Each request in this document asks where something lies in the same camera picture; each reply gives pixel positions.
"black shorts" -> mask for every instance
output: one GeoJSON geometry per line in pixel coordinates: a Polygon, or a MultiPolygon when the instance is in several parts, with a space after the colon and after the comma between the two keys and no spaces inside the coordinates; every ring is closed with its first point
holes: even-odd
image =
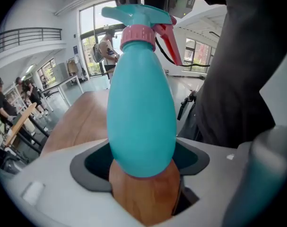
{"type": "Polygon", "coordinates": [[[105,71],[115,68],[116,65],[104,65],[105,71]]]}
{"type": "Polygon", "coordinates": [[[38,105],[43,104],[43,103],[41,102],[41,100],[39,99],[39,97],[35,96],[33,93],[31,94],[31,96],[29,97],[29,99],[30,99],[31,103],[37,103],[36,107],[37,107],[38,105]]]}

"teal spray bottle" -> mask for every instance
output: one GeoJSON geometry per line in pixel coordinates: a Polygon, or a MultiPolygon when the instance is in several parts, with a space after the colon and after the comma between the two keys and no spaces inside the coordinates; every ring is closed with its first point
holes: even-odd
{"type": "Polygon", "coordinates": [[[181,58],[173,34],[175,18],[146,5],[102,9],[104,17],[121,21],[121,50],[107,107],[112,154],[127,174],[151,177],[170,164],[176,144],[174,101],[158,57],[155,32],[164,39],[176,65],[181,58]]]}

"wooden table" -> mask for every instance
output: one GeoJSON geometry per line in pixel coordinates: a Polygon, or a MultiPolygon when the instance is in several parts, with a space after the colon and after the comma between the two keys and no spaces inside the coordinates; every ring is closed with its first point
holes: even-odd
{"type": "Polygon", "coordinates": [[[31,112],[35,109],[37,103],[31,104],[21,115],[20,119],[17,121],[15,125],[12,127],[12,133],[7,136],[5,146],[8,146],[13,139],[14,136],[17,135],[20,128],[23,126],[24,122],[27,120],[27,118],[31,115],[31,112]]]}
{"type": "Polygon", "coordinates": [[[108,96],[108,89],[82,94],[56,124],[41,156],[85,142],[106,139],[108,96]]]}
{"type": "MultiPolygon", "coordinates": [[[[41,155],[107,138],[108,94],[109,90],[101,90],[81,95],[57,123],[41,155]]],[[[173,161],[157,176],[136,178],[123,172],[114,160],[109,178],[114,198],[144,225],[160,223],[172,216],[180,183],[173,161]]]]}

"backpack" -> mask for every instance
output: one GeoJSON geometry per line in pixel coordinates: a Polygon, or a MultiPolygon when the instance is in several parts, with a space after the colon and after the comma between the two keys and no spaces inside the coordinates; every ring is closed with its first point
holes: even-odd
{"type": "Polygon", "coordinates": [[[93,59],[96,63],[101,62],[104,58],[99,50],[99,44],[95,44],[92,50],[93,59]]]}

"black shirt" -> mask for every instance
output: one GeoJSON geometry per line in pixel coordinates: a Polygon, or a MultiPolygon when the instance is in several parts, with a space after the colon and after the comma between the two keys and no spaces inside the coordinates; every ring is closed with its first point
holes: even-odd
{"type": "MultiPolygon", "coordinates": [[[[1,108],[3,108],[8,115],[11,115],[11,116],[17,115],[15,108],[13,106],[11,106],[11,104],[8,103],[6,97],[4,96],[4,94],[2,92],[0,92],[0,109],[1,108]]],[[[4,116],[2,116],[1,114],[0,114],[0,120],[3,123],[5,123],[7,121],[7,119],[4,116]]]]}
{"type": "MultiPolygon", "coordinates": [[[[30,79],[27,79],[27,80],[24,80],[21,84],[22,86],[22,90],[23,92],[27,92],[27,91],[30,91],[30,87],[29,85],[32,84],[33,86],[33,83],[30,79]]],[[[33,86],[33,90],[32,90],[32,94],[35,95],[35,96],[38,96],[38,93],[37,93],[37,88],[33,86]]]]}
{"type": "Polygon", "coordinates": [[[205,143],[236,148],[275,125],[259,90],[287,53],[287,0],[218,1],[226,1],[227,15],[196,120],[205,143]]]}

